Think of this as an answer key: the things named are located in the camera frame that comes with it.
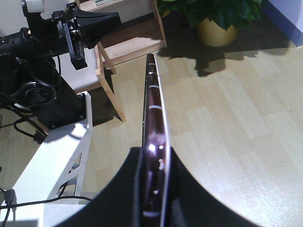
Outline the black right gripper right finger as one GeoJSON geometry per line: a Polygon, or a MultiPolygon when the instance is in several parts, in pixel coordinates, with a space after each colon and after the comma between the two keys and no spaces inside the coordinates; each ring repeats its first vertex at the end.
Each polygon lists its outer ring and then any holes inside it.
{"type": "Polygon", "coordinates": [[[167,208],[169,227],[256,227],[212,196],[171,149],[167,208]]]}

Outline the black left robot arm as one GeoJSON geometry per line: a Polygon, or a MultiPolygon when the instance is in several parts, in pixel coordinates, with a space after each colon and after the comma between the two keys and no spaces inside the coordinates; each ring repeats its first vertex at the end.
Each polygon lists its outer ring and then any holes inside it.
{"type": "Polygon", "coordinates": [[[94,49],[121,25],[116,12],[81,10],[77,3],[41,17],[42,0],[22,1],[27,27],[0,39],[0,106],[36,128],[42,144],[12,189],[4,191],[4,227],[44,224],[45,204],[60,200],[72,184],[71,204],[80,198],[92,138],[90,94],[75,92],[61,75],[60,56],[76,70],[87,66],[85,49],[94,49]]]}

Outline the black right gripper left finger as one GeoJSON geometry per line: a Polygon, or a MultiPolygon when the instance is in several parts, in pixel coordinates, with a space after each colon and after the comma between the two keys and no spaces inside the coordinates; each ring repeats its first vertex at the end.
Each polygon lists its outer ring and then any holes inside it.
{"type": "Polygon", "coordinates": [[[137,167],[141,148],[132,147],[110,183],[62,227],[139,227],[137,167]]]}

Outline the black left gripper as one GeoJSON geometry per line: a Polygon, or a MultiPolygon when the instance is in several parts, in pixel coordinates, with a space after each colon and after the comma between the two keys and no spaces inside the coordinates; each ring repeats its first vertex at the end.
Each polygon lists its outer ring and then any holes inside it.
{"type": "Polygon", "coordinates": [[[67,4],[65,10],[53,12],[52,19],[59,33],[56,53],[68,53],[77,70],[87,67],[84,49],[94,48],[122,24],[117,12],[83,11],[75,2],[67,4]]]}

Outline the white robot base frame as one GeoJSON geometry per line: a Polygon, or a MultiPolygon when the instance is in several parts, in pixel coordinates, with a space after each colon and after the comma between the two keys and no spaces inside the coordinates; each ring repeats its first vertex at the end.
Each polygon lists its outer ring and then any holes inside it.
{"type": "Polygon", "coordinates": [[[5,227],[54,227],[80,211],[78,198],[92,138],[90,94],[86,118],[51,130],[13,186],[17,208],[1,210],[5,227]]]}

